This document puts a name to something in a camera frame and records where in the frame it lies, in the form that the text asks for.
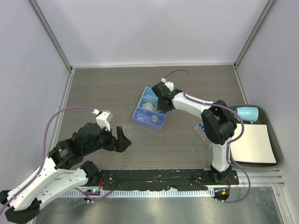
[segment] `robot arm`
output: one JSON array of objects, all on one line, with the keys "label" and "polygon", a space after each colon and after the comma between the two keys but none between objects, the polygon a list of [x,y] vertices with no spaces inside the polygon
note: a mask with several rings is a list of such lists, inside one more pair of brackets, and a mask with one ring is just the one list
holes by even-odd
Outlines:
[{"label": "robot arm", "polygon": [[88,123],[71,138],[57,143],[48,153],[41,173],[17,197],[15,194],[37,175],[39,168],[15,189],[0,192],[2,204],[14,197],[9,204],[10,208],[5,212],[8,221],[17,224],[26,223],[63,193],[82,185],[94,185],[100,178],[100,172],[90,161],[85,162],[69,176],[55,181],[56,177],[81,162],[84,156],[101,148],[121,153],[131,145],[121,127],[116,128],[117,139],[112,135],[109,121],[113,115],[110,111],[100,113],[95,110],[93,113],[97,115],[97,123]]},{"label": "robot arm", "polygon": [[[183,110],[202,119],[206,136],[213,144],[211,170],[214,173],[215,180],[224,180],[231,170],[230,165],[227,163],[226,152],[227,142],[231,140],[236,129],[233,115],[221,108],[205,105],[205,103],[211,104],[214,102],[204,101],[186,94],[189,98],[203,104],[192,102],[185,98],[181,90],[173,89],[173,86],[173,83],[162,79],[161,82],[152,87],[153,92],[158,97],[158,109],[161,111]],[[226,106],[221,100],[215,104]]]}]

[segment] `white panel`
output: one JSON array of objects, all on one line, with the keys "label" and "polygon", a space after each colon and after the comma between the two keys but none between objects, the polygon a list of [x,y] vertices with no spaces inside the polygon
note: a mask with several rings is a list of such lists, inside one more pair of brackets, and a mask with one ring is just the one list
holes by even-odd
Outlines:
[{"label": "white panel", "polygon": [[[0,1],[0,190],[40,164],[43,132],[67,69],[27,1]],[[5,216],[0,223],[7,223]]]},{"label": "white panel", "polygon": [[267,0],[38,0],[73,66],[234,63]]},{"label": "white panel", "polygon": [[299,211],[299,2],[279,0],[240,66],[252,104],[266,109],[284,154],[281,166]]}]

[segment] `white cutting board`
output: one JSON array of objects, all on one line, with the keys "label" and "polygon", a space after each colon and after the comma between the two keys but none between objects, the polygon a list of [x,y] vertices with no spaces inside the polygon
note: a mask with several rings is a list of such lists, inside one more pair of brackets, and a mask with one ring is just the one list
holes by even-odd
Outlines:
[{"label": "white cutting board", "polygon": [[[241,129],[241,124],[237,124],[232,139],[241,133]],[[276,163],[266,125],[245,124],[242,137],[231,143],[231,154],[238,162]]]}]

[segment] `blue mug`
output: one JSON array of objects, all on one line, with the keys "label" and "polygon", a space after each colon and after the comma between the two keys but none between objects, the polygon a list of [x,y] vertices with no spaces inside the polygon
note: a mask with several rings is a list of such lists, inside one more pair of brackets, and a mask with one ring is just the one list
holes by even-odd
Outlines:
[{"label": "blue mug", "polygon": [[251,124],[256,122],[258,119],[258,109],[251,106],[243,106],[235,108],[235,112],[242,118],[244,121],[248,121]]}]

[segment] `cable connector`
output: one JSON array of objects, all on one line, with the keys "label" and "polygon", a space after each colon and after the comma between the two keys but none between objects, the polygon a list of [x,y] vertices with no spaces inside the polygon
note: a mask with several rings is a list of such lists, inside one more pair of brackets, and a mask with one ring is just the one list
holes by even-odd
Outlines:
[{"label": "cable connector", "polygon": [[94,109],[92,113],[97,116],[99,116],[99,114],[100,114],[99,110],[97,110],[97,109]]}]

